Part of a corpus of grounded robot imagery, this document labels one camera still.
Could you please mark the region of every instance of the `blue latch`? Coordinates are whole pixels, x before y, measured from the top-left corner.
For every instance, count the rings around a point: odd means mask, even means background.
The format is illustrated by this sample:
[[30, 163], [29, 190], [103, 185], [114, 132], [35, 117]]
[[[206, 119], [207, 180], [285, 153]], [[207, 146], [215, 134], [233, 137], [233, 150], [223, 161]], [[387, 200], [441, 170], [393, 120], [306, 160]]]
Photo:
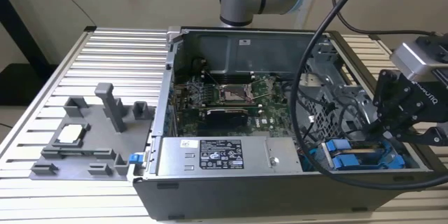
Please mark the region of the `blue latch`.
[[330, 152], [337, 150], [351, 150], [353, 146], [347, 139], [333, 139], [327, 142], [327, 148]]
[[354, 154], [339, 155], [333, 160], [338, 170], [358, 168], [361, 165], [359, 160]]
[[143, 154], [131, 154], [130, 156], [130, 164], [142, 165], [145, 162]]

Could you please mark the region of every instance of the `power cable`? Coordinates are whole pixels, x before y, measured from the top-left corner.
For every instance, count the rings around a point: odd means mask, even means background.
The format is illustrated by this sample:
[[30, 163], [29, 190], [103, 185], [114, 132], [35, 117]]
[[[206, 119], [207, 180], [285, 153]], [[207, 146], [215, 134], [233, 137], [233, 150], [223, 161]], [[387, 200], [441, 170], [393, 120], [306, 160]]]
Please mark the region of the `power cable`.
[[[337, 5], [337, 0], [331, 0], [334, 7]], [[433, 36], [437, 33], [434, 31], [422, 31], [422, 30], [362, 30], [358, 29], [357, 27], [354, 27], [347, 20], [343, 17], [343, 14], [339, 12], [338, 13], [338, 18], [341, 19], [341, 21], [343, 22], [345, 26], [354, 32], [359, 33], [359, 34], [369, 34], [369, 35], [391, 35], [391, 34], [419, 34], [419, 35], [427, 35], [427, 36]]]
[[13, 126], [10, 126], [9, 124], [0, 123], [0, 125], [5, 126], [5, 127], [7, 127], [7, 128], [10, 128], [10, 129], [13, 129]]

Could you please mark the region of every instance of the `green circuit board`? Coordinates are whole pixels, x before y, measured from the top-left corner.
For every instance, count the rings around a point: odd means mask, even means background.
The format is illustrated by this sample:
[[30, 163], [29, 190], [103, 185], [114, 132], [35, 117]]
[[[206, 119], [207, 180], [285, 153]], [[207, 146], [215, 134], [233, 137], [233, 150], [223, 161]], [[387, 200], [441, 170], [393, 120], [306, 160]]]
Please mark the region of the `green circuit board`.
[[[201, 90], [202, 99], [191, 106], [178, 106], [179, 136], [294, 136], [287, 99], [275, 77], [257, 76], [250, 84], [190, 82], [190, 85]], [[247, 121], [231, 129], [211, 128], [206, 117], [211, 110], [245, 111]]]

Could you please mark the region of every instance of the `warning label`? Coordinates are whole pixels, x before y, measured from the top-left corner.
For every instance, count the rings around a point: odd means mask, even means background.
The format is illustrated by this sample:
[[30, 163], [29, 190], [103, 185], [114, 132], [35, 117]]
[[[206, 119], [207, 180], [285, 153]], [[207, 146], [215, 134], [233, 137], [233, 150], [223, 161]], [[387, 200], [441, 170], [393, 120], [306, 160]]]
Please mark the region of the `warning label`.
[[245, 169], [242, 140], [201, 140], [202, 169]]

